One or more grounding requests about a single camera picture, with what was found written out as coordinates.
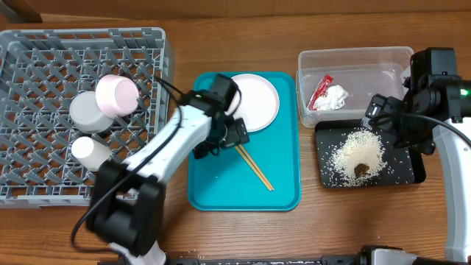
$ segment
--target rice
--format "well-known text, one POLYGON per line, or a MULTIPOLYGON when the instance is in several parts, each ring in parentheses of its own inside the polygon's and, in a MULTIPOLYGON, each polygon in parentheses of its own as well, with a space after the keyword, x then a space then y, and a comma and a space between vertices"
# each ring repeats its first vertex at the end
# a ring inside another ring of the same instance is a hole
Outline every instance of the rice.
POLYGON ((361 186, 378 176, 386 167, 387 162, 383 161, 384 151, 380 136, 363 128, 350 133, 341 147, 333 152, 328 163, 333 164, 333 170, 340 174, 345 182, 343 186, 361 186), (355 167, 361 163, 369 169, 367 174, 356 177, 355 167))

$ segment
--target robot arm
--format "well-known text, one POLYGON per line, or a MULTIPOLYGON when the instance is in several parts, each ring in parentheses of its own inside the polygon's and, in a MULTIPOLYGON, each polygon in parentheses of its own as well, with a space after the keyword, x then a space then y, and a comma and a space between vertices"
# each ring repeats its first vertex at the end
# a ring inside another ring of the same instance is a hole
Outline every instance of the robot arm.
MULTIPOLYGON (((446 121, 471 137, 471 118, 463 123, 446 121)), ((433 128, 433 141, 440 153, 447 197, 448 237, 445 246, 449 261, 468 261, 471 256, 471 147, 444 127, 433 128)))
POLYGON ((191 150, 195 158, 203 158, 208 153, 215 154, 214 149, 218 152, 219 148, 249 141, 244 121, 225 114, 237 91, 240 93, 230 78, 217 75, 209 91, 191 91, 183 95, 179 102, 181 113, 176 111, 142 150, 121 164, 106 160, 97 172, 91 207, 99 200, 102 202, 86 219, 87 229, 124 253, 131 264, 163 265, 165 255, 156 240, 170 177, 191 150), (125 178, 166 141, 164 148, 135 175, 125 178), (119 182, 124 182, 119 186, 119 192, 138 192, 133 205, 118 199, 116 193, 105 196, 119 182))
MULTIPOLYGON (((402 101, 373 96, 362 124, 394 135, 394 147, 411 146, 426 155, 431 155, 436 147, 439 149, 447 198, 446 259, 468 262, 471 256, 471 146, 449 129, 418 119, 417 115, 443 121, 471 138, 471 95, 468 96, 471 82, 457 75, 453 49, 428 48, 411 57, 411 77, 404 86, 409 91, 402 101), (416 117, 407 117, 404 113, 416 117), (381 116, 390 119, 381 121, 381 116)), ((412 255, 399 250, 379 248, 367 253, 371 258, 366 264, 448 264, 446 261, 427 263, 421 258, 416 261, 412 255)))

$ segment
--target wooden table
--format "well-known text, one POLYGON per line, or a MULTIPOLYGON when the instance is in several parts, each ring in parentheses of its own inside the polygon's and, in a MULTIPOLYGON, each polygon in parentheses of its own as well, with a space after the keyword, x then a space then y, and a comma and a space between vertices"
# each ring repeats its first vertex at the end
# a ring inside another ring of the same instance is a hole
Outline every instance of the wooden table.
MULTIPOLYGON (((300 52, 369 46, 454 47, 471 78, 471 13, 396 13, 174 21, 16 24, 9 29, 162 27, 174 48, 178 88, 207 71, 284 71, 300 52)), ((300 123, 301 203, 287 213, 201 212, 186 196, 188 162, 168 187, 159 242, 171 257, 289 258, 357 253, 364 244, 444 258, 447 212, 438 154, 424 157, 420 185, 329 191, 319 182, 314 131, 300 123)), ((0 211, 0 264, 95 264, 111 255, 74 252, 71 229, 85 208, 0 211)), ((82 229, 81 245, 103 246, 82 229)))

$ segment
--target red wrapper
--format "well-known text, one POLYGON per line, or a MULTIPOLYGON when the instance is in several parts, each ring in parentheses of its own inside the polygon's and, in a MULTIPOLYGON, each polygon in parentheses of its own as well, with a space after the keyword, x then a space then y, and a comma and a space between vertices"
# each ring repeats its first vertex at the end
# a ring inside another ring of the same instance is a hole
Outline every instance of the red wrapper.
POLYGON ((320 97, 325 95, 325 91, 332 84, 333 78, 326 74, 324 78, 322 78, 321 82, 317 85, 316 90, 312 93, 311 99, 309 100, 308 110, 314 110, 314 102, 320 97))

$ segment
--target gray dish rack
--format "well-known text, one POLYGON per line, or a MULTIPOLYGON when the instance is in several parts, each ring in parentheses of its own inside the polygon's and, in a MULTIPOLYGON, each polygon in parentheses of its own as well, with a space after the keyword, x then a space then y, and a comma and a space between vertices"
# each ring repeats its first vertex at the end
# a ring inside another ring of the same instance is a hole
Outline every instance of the gray dish rack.
MULTIPOLYGON (((91 137, 122 161, 166 123, 174 52, 160 28, 0 32, 0 208, 88 205, 95 175, 72 155, 83 134, 68 114, 74 96, 106 74, 134 80, 138 109, 91 137)), ((135 199, 131 194, 123 199, 135 199)))

